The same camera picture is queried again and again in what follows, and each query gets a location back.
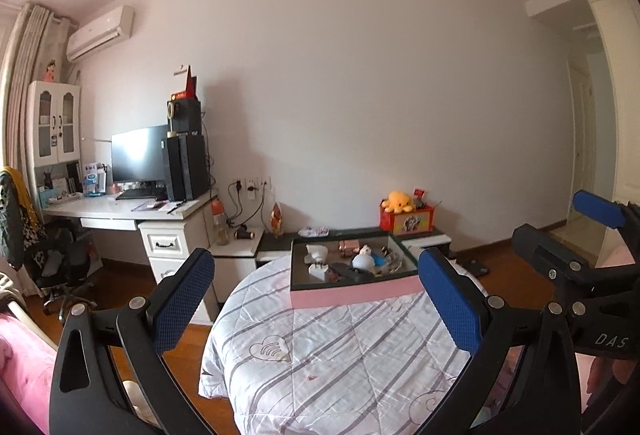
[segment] pink box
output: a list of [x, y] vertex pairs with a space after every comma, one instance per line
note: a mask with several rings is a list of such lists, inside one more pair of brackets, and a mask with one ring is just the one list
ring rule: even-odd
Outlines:
[[[360, 245], [369, 245], [373, 252], [382, 255], [382, 248], [396, 253], [402, 267], [394, 274], [382, 275], [366, 283], [350, 281], [324, 282], [308, 273], [306, 245], [317, 244], [329, 249], [327, 263], [350, 263], [351, 258], [342, 258], [340, 240], [358, 240]], [[360, 235], [335, 235], [324, 238], [296, 238], [291, 245], [290, 299], [294, 309], [350, 305], [414, 294], [424, 290], [417, 271], [417, 260], [394, 235], [385, 231]]]

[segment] computer monitor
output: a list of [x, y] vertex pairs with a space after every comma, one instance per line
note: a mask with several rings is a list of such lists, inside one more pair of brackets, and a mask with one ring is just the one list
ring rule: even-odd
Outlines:
[[167, 125], [141, 128], [111, 137], [111, 171], [114, 182], [164, 180], [162, 139]]

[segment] keyboard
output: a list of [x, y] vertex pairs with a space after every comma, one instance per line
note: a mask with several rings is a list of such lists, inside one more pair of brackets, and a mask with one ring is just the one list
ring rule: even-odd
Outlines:
[[130, 200], [132, 198], [156, 198], [164, 195], [164, 188], [133, 188], [124, 190], [116, 196], [116, 200]]

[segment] black speaker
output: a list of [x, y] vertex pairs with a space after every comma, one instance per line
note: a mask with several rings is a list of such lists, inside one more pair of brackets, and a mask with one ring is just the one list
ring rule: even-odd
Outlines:
[[184, 198], [195, 200], [209, 190], [206, 146], [202, 135], [178, 135]]
[[185, 193], [178, 137], [162, 139], [162, 160], [166, 194], [172, 202], [182, 202], [185, 199]]
[[170, 100], [166, 104], [169, 130], [176, 133], [202, 133], [202, 105], [197, 99]]

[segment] orange octopus plush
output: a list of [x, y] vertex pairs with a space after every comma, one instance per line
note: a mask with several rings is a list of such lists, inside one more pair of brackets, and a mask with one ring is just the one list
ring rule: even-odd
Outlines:
[[394, 212], [395, 214], [403, 211], [414, 211], [411, 197], [401, 191], [392, 191], [389, 193], [389, 198], [382, 202], [382, 207], [385, 209], [385, 212]]

